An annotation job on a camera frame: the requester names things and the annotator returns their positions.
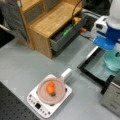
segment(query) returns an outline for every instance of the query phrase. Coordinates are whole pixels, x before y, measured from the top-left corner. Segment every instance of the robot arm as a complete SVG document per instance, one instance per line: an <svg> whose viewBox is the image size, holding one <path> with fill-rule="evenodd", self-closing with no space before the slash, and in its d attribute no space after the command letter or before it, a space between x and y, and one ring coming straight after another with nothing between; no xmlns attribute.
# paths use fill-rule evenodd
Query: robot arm
<svg viewBox="0 0 120 120"><path fill-rule="evenodd" d="M120 52L120 0L113 0L109 16L100 17L91 31L93 43L105 50Z"/></svg>

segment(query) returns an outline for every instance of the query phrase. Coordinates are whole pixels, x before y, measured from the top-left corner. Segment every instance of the table surface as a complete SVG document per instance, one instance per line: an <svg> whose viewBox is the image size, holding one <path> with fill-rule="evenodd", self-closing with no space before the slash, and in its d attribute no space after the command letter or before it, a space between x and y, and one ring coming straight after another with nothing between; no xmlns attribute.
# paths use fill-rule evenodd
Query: table surface
<svg viewBox="0 0 120 120"><path fill-rule="evenodd" d="M117 115L101 105L101 88L77 69L94 47L90 41L78 36L59 56L51 60L13 40L0 49L0 81L44 120L27 103L27 95L47 75L60 77L69 67L72 76L67 84L73 93L48 120L119 120Z"/></svg>

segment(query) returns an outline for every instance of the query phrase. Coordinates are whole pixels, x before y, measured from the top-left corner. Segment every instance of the orange object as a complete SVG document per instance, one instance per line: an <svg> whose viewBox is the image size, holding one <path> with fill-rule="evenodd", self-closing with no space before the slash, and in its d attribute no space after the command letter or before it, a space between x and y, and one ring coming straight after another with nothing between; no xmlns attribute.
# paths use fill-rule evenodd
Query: orange object
<svg viewBox="0 0 120 120"><path fill-rule="evenodd" d="M56 93L55 93L55 84L53 81L50 81L46 87L46 91L49 95L51 96L55 96Z"/></svg>
<svg viewBox="0 0 120 120"><path fill-rule="evenodd" d="M87 32L87 29L81 28L81 32L85 33L85 32Z"/></svg>

